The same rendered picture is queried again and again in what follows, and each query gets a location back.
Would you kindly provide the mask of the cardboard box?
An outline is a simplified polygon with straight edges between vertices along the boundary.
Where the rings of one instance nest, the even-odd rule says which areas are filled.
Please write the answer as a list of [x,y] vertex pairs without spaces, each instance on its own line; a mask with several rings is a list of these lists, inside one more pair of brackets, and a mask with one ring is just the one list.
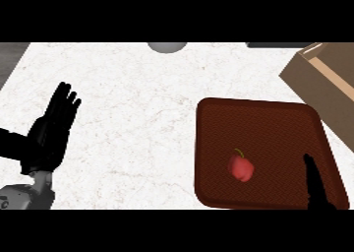
[[280,78],[354,153],[354,42],[312,43]]

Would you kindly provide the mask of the grey round object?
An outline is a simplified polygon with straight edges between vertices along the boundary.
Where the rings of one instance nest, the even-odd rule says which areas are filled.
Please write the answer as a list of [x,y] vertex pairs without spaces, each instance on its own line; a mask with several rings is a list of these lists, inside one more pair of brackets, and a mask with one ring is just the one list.
[[168,54],[180,51],[186,46],[186,42],[150,42],[147,46],[157,53]]

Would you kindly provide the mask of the brown rectangular tray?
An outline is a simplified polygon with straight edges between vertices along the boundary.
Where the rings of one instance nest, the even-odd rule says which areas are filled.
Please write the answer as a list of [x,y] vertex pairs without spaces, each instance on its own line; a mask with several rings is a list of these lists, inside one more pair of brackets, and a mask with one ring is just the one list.
[[[253,164],[248,182],[227,163],[240,149]],[[196,110],[194,192],[209,207],[304,209],[308,206],[308,154],[318,169],[327,201],[349,208],[345,188],[318,115],[301,103],[205,98]]]

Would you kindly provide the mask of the red bell pepper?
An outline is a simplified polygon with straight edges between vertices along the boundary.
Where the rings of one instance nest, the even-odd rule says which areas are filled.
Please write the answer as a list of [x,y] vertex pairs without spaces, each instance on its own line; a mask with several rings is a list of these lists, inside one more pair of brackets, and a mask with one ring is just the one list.
[[240,182],[248,182],[253,174],[253,164],[243,156],[240,149],[234,149],[234,155],[228,159],[227,171]]

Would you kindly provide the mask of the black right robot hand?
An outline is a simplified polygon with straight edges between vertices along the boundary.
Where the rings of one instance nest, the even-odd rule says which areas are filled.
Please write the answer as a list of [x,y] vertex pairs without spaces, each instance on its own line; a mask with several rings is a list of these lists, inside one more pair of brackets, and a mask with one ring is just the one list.
[[332,203],[327,201],[323,182],[314,163],[314,159],[308,154],[304,154],[304,162],[307,167],[307,187],[308,187],[308,210],[336,210]]

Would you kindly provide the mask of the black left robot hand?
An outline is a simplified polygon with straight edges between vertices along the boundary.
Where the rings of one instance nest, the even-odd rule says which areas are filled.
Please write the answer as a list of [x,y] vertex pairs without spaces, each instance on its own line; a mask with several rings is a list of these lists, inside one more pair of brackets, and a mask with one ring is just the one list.
[[60,82],[28,135],[0,128],[0,157],[20,162],[25,175],[41,170],[53,172],[60,166],[79,104],[70,85]]

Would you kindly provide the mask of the dark grey flat appliance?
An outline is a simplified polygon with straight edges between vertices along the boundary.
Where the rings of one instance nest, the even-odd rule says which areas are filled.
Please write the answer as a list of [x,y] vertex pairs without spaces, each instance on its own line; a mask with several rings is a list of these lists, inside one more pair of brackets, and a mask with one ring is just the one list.
[[312,42],[245,42],[248,48],[304,48]]

